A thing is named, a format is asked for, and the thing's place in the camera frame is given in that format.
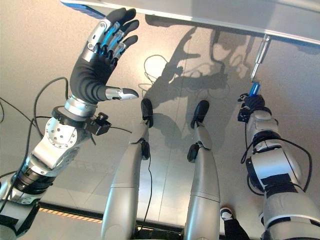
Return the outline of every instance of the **silver robot leg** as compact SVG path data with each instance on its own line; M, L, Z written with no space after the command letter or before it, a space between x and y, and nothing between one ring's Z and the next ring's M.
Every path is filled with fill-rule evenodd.
M113 178L107 197L101 227L101 240L126 240L135 232L142 142L147 140L147 121L142 121L132 132Z

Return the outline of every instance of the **silver fingertip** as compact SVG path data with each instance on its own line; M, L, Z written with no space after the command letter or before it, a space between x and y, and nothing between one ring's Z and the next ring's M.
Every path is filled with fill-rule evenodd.
M122 88L119 97L119 100L137 99L139 98L139 94L131 88Z

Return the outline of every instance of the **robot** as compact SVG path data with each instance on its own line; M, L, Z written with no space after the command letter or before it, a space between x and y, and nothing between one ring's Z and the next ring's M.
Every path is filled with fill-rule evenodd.
M124 37L139 26L134 9L117 9L101 19L88 37L70 78L72 96L52 111L43 139L25 157L12 176L1 179L0 239L14 240L31 227L38 202L56 177L77 155L91 134L101 135L111 124L98 102L138 98L133 89L106 86L125 50L136 35ZM263 240L320 240L320 212L300 186L299 165L285 150L278 122L260 95L243 94L239 121L247 123L253 154L246 162L251 183L264 192ZM187 154L195 163L185 240L219 239L220 192L212 140L203 121L209 103L201 101L191 128L195 143ZM100 239L131 239L136 233L140 164L150 157L148 129L153 126L153 108L141 101L142 120L137 123L110 186Z

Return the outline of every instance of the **gray floor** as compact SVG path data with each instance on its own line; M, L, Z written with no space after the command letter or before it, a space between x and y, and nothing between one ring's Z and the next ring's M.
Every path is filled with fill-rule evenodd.
M153 196L147 220L185 224L194 173L194 165L186 159L193 143L189 123L197 103L207 99L210 109L204 123L213 140L221 205L230 205L248 235L258 239L264 230L258 219L263 199L247 188L247 171L240 164L245 143L244 125L237 121L237 99L250 89L249 75L261 36L144 15L137 18L140 20L136 31L138 43L126 51L108 84L135 89L141 97L150 98L154 106L154 127L149 131ZM1 97L31 116L33 100L41 87L53 78L70 76L96 23L96 19L58 1L16 4L1 1ZM150 79L145 76L144 63ZM307 148L313 156L313 175L307 194L318 206L319 64L320 47L276 38L257 74L261 93L280 122L282 136ZM38 114L50 115L53 107L63 105L63 91L62 82L47 89L40 98ZM141 118L141 97L104 102L98 111L108 114L114 126L131 130L132 123ZM19 113L3 105L1 173L19 167L29 125ZM86 142L43 200L102 212L128 137L126 132L111 129L95 138L97 146ZM31 148L39 140L34 132ZM307 157L296 149L292 152L305 179ZM144 161L141 166L137 215L140 219L144 217L150 194L148 164ZM32 227L40 233L47 232L45 224ZM222 222L220 231L224 232Z

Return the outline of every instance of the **robotic hand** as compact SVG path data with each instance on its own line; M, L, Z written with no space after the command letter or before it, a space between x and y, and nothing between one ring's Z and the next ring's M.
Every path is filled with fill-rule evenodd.
M98 102L139 97L132 89L106 86L119 58L138 40L136 35L123 40L138 28L139 21L132 20L135 16L135 9L121 8L98 23L74 65L72 96L64 106L53 109L43 139L20 169L1 179L0 240L16 239L30 228L39 209L38 201L74 159L80 145L90 134L108 131L108 116L100 112L94 117Z
M305 194L311 173L302 188L300 166L283 146L289 141L280 137L278 121L261 95L242 94L238 101L238 120L247 124L253 147L252 156L246 159L249 146L241 163L246 164L251 184L264 192L262 239L319 240L320 211Z

